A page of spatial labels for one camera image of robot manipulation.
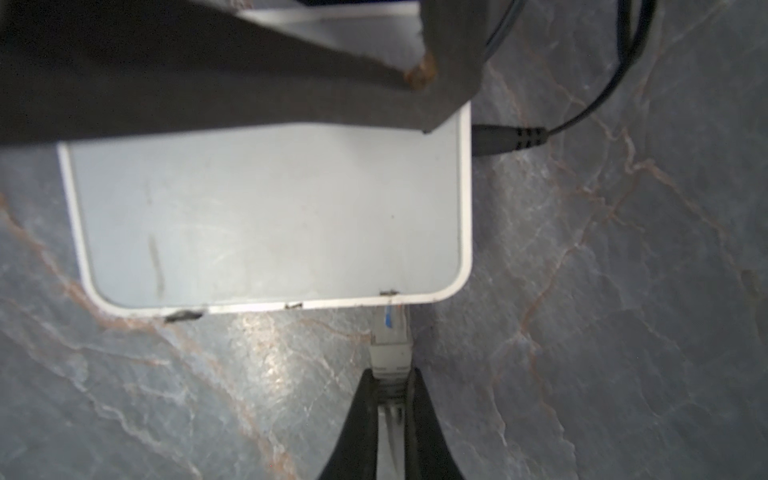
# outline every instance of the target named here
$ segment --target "dark gray bracket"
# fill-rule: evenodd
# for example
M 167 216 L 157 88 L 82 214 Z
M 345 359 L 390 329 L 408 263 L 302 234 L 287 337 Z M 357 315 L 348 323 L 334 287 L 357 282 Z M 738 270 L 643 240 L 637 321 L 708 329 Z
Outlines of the dark gray bracket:
M 485 0 L 422 0 L 403 72 L 186 0 L 0 0 L 0 144 L 296 121 L 430 131 L 479 89 Z

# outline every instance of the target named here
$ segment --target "black cable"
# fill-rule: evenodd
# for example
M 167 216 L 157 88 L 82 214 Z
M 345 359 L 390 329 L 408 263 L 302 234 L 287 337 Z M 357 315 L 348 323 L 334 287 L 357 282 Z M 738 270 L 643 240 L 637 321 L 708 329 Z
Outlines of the black cable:
M 485 52 L 483 53 L 484 61 L 491 59 L 494 53 L 498 50 L 504 40 L 509 36 L 509 32 L 512 31 L 512 27 L 515 26 L 515 22 L 520 16 L 520 12 L 523 11 L 525 6 L 525 0 L 510 0 L 507 5 L 507 10 L 504 12 L 502 19 L 499 21 L 496 28 L 494 28 L 491 36 L 488 37 L 488 41 L 485 43 Z
M 642 55 L 656 10 L 656 0 L 642 0 L 637 30 L 631 38 L 632 0 L 618 0 L 616 45 L 619 65 L 603 91 L 581 113 L 551 130 L 501 125 L 472 125 L 472 155 L 503 154 L 543 144 L 550 136 L 573 127 L 597 110 L 614 92 L 630 67 Z

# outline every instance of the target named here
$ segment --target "gray marble countertop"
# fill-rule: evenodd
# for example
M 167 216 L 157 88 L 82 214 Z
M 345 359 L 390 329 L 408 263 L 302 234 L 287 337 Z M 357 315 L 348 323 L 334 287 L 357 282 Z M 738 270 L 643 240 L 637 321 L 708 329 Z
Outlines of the gray marble countertop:
M 475 120 L 579 111 L 617 61 L 614 16 L 529 0 Z M 766 25 L 760 0 L 660 2 L 596 115 L 475 160 L 472 277 L 413 309 L 467 479 L 768 478 Z M 55 149 L 0 151 L 0 478 L 311 480 L 371 315 L 105 316 Z

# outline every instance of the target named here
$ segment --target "white device border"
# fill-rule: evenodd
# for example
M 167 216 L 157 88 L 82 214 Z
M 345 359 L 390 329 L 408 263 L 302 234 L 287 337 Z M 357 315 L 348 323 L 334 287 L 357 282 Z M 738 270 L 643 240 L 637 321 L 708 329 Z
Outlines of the white device border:
M 367 6 L 348 6 L 298 8 L 289 10 L 264 10 L 241 12 L 240 16 L 265 22 L 308 22 L 326 18 L 358 18 L 383 15 L 418 14 L 418 2 L 395 4 L 372 4 Z M 74 171 L 67 142 L 57 144 L 61 176 L 67 197 L 67 207 L 71 222 L 74 246 L 78 257 L 83 289 L 91 301 L 101 310 L 114 316 L 138 318 L 148 316 L 168 316 L 184 310 L 204 311 L 205 313 L 242 313 L 267 312 L 275 310 L 328 309 L 351 306 L 381 306 L 407 303 L 434 303 L 444 300 L 458 292 L 469 278 L 472 271 L 472 146 L 471 146 L 471 111 L 467 102 L 458 111 L 458 147 L 459 147 L 459 269 L 454 281 L 442 290 L 433 293 L 399 294 L 388 296 L 368 296 L 325 300 L 306 300 L 303 302 L 240 303 L 233 305 L 191 305 L 188 307 L 152 307 L 126 308 L 107 301 L 96 289 L 91 276 L 88 261 L 83 222 L 80 215 L 77 191 L 74 185 Z

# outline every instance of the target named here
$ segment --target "white router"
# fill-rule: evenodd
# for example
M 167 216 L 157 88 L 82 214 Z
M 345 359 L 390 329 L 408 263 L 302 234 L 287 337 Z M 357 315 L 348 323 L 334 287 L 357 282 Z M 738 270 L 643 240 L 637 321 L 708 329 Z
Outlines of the white router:
M 241 13 L 403 70 L 418 2 Z M 429 303 L 472 264 L 470 112 L 59 145 L 84 288 L 118 316 Z

